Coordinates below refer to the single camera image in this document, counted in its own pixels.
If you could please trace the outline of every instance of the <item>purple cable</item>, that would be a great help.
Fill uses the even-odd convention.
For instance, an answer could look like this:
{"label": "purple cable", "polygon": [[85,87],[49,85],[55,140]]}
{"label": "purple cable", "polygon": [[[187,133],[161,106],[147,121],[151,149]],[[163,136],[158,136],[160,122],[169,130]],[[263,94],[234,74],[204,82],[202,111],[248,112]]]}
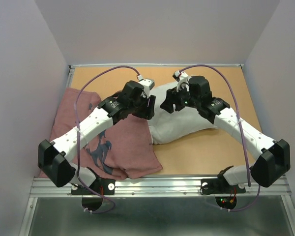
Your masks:
{"label": "purple cable", "polygon": [[251,203],[249,203],[248,205],[246,205],[246,206],[244,206],[242,208],[239,208],[239,209],[232,209],[232,210],[230,210],[230,209],[227,209],[227,208],[219,207],[219,206],[214,205],[214,204],[210,204],[210,203],[207,203],[207,204],[210,205],[210,206],[212,206],[212,207],[219,208],[221,210],[224,209],[224,210],[230,211],[230,212],[239,212],[239,211],[246,210],[246,209],[250,208],[254,203],[256,203],[256,200],[257,200],[257,198],[260,195],[260,189],[261,189],[261,186],[259,185],[258,192],[257,192],[257,195],[256,195],[255,199]]}
{"label": "purple cable", "polygon": [[[230,92],[232,94],[232,97],[233,97],[233,100],[234,100],[234,103],[235,103],[235,107],[236,107],[237,120],[240,121],[240,114],[239,114],[239,107],[238,107],[238,104],[237,104],[237,100],[235,98],[235,95],[234,95],[233,89],[231,87],[231,84],[226,79],[226,77],[218,69],[214,68],[213,66],[205,65],[205,64],[196,64],[196,65],[187,66],[187,67],[181,69],[180,72],[182,72],[182,71],[184,71],[186,69],[193,68],[193,67],[207,67],[207,68],[210,68],[210,69],[216,71],[220,76],[222,76],[222,78],[227,83],[227,86],[228,86],[228,88],[229,88],[229,90],[230,90]],[[248,182],[248,186],[250,187],[251,186],[251,180],[250,180],[249,161],[248,161],[248,154],[247,154],[247,144],[246,144],[246,140],[245,140],[245,136],[244,136],[244,131],[242,129],[241,122],[238,122],[238,125],[239,125],[239,130],[240,130],[242,148],[243,148],[244,156],[245,156],[245,163],[246,163],[246,170],[247,170],[247,182]]]}
{"label": "purple cable", "polygon": [[[76,124],[77,124],[77,128],[78,130],[80,130],[80,121],[79,121],[79,116],[78,116],[78,111],[77,111],[77,103],[78,103],[78,100],[79,100],[79,97],[82,93],[82,91],[90,84],[92,83],[95,79],[97,79],[98,77],[102,76],[103,74],[106,74],[107,72],[110,72],[112,70],[115,70],[115,69],[118,69],[118,68],[129,68],[129,69],[132,69],[134,70],[137,75],[140,75],[140,73],[138,72],[138,70],[134,67],[131,67],[131,66],[128,66],[128,65],[119,65],[119,66],[115,66],[113,68],[110,68],[108,70],[105,70],[104,72],[96,75],[94,78],[92,78],[90,81],[88,81],[80,90],[80,92],[78,93],[78,96],[77,96],[77,100],[75,101],[75,103],[73,104],[73,109],[74,109],[74,114],[75,114],[75,118],[76,118]],[[80,178],[80,165],[81,165],[81,157],[80,157],[80,132],[77,131],[77,157],[78,157],[78,169],[77,169],[77,177],[78,177],[78,180],[81,182],[81,184],[89,191],[91,192],[92,194],[95,194],[97,195],[98,197],[101,197],[103,200],[106,199],[108,201],[110,201],[111,203],[113,203],[113,206],[108,209],[108,210],[104,210],[104,211],[100,211],[100,212],[92,212],[92,213],[106,213],[108,211],[111,211],[112,209],[115,208],[116,206],[116,202],[108,197],[105,197],[97,192],[95,192],[94,190],[90,189]]]}

